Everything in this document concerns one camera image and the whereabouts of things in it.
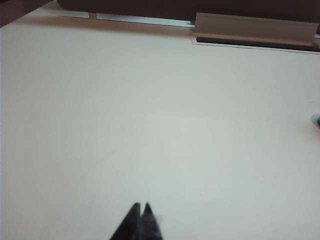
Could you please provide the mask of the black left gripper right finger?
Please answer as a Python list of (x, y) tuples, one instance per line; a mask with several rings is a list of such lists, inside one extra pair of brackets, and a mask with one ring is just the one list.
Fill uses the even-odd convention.
[(161, 229), (152, 211), (151, 205), (145, 204), (137, 225), (137, 240), (163, 240)]

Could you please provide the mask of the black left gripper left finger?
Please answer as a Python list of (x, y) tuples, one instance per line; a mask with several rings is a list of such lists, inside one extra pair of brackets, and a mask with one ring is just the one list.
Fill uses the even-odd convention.
[(136, 202), (129, 209), (110, 240), (136, 240), (141, 217), (141, 204)]

